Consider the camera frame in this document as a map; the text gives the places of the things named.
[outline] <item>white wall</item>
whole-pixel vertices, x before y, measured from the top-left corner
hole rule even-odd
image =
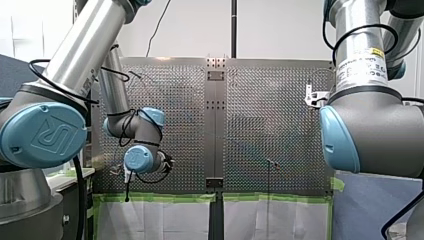
[[[124,56],[145,56],[167,0],[139,10],[118,37]],[[223,57],[230,53],[229,0],[173,0],[153,40],[149,56]]]
[[[145,56],[148,40],[167,0],[155,0],[125,26],[118,40],[124,56]],[[320,0],[239,0],[238,57],[257,59],[330,60],[321,35]],[[386,22],[388,14],[382,21]],[[173,0],[162,21],[150,56],[222,57],[230,55],[230,0]],[[328,24],[328,38],[335,31]],[[390,86],[405,96],[418,95],[422,47],[406,58],[407,72]]]
[[[51,58],[72,27],[73,0],[0,0],[0,54]]]

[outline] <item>metal bracket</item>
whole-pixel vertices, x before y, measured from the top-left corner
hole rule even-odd
[[[223,178],[206,178],[206,188],[222,188],[223,186]]]
[[[208,81],[224,81],[223,71],[208,71]]]
[[[306,105],[308,105],[309,107],[313,107],[313,108],[324,107],[329,97],[330,97],[330,92],[325,92],[325,91],[312,92],[312,84],[306,85],[305,102],[306,102]]]

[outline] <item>green tape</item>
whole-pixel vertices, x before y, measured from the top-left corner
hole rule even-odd
[[[99,216],[100,216],[100,203],[99,201],[95,201],[94,197],[93,197],[93,238],[94,240],[97,240],[97,229],[98,229],[98,224],[99,224]]]
[[[87,218],[91,218],[93,216],[93,208],[87,209]]]
[[[333,198],[328,203],[328,222],[327,222],[327,240],[333,239]]]
[[[225,202],[243,202],[243,201],[259,201],[272,200],[282,202],[302,202],[313,204],[328,204],[331,197],[305,197],[290,194],[265,194],[265,193],[224,193]]]
[[[333,190],[343,192],[344,186],[345,186],[345,184],[341,179],[338,179],[336,177],[331,178],[331,188]]]
[[[158,203],[210,203],[215,201],[214,194],[156,194],[156,193],[136,193],[129,194],[131,202],[158,202]],[[95,194],[93,199],[96,202],[125,202],[125,194]]]

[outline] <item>vertical metal strip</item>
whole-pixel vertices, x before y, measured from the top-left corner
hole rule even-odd
[[[227,83],[225,58],[215,59],[215,71],[221,72],[222,80],[215,81],[216,93],[215,102],[212,107],[215,109],[215,178],[224,177],[224,143],[226,126],[226,101],[227,101]]]
[[[206,59],[205,71],[205,178],[215,177],[215,81],[208,80],[208,72],[215,68],[214,58]]]

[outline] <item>metal clamp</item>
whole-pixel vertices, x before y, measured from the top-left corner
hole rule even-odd
[[[328,101],[330,92],[328,91],[317,91],[312,92],[312,84],[306,85],[306,105],[313,108],[321,108]]]

